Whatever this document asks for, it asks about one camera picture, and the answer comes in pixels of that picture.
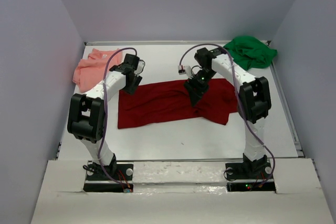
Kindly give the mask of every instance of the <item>purple cable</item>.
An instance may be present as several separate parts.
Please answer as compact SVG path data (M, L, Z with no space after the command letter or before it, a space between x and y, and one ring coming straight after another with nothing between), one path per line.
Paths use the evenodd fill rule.
M103 172L105 173L105 175L112 181L120 184L120 185L125 185L123 184L122 182L118 181L118 180L115 180L114 178L112 178L108 172L106 171L103 163L101 162L100 160L100 152L101 152L101 149L103 148L103 144L105 142L105 135L106 135L106 131L107 131L107 118L108 118L108 107L107 107L107 89L106 89L106 84L105 84L105 79L106 79L106 75L107 75L107 71L108 71L108 68L109 68L109 64L110 64L110 61L112 60L112 58L118 54L119 52L121 51L124 51L124 50L134 50L135 52L135 55L138 54L138 52L136 51L135 48L133 47L125 47L125 48L122 48L122 49L119 49L117 50L116 52L114 52L114 54L111 55L111 57L109 58L109 60L107 61L106 63L106 66L105 66L105 71L104 71L104 75L103 75L103 89L104 89L104 109L105 109L105 117L104 117L104 128L103 128L103 136L102 136L102 139L101 139L101 143L100 143L100 147L99 147L99 150L98 150L98 161L99 161L99 164L101 166L101 169L103 170Z
M228 50L226 50L224 47L219 46L217 44L213 44L213 43L203 43L203 44L199 44L196 46L191 47L190 49L188 49L184 55L181 57L180 59L180 65L182 65L182 60L183 58L186 56L186 54L188 52L190 52L192 49L196 48L196 47L200 47L200 46L215 46L218 47L222 52L224 52L225 54L227 54L229 56L230 62L231 62L231 66L232 66L232 76L233 76L233 86L235 87L235 95L237 98L237 102L238 102L238 106L240 108L240 111L242 113L242 118L244 120L245 125L247 126L248 130L250 131L250 133L256 138L256 140L265 148L265 150L267 150L267 152L271 155L271 158L273 160L273 167L271 170L271 173L268 175L268 177L261 182L260 184L258 184L257 187L262 186L264 183L266 183L267 181L269 181L273 175L274 169L275 169L275 157L273 155L273 153L271 152L271 150L264 144L264 142L256 135L256 133L253 132L253 130L251 129L250 125L247 123L247 120L245 119L245 111L243 110L243 104L242 101L240 100L239 94L238 94L238 87L237 87L237 82L236 82L236 76L235 76L235 66L234 66L234 62L233 62L233 58L230 54L230 52Z

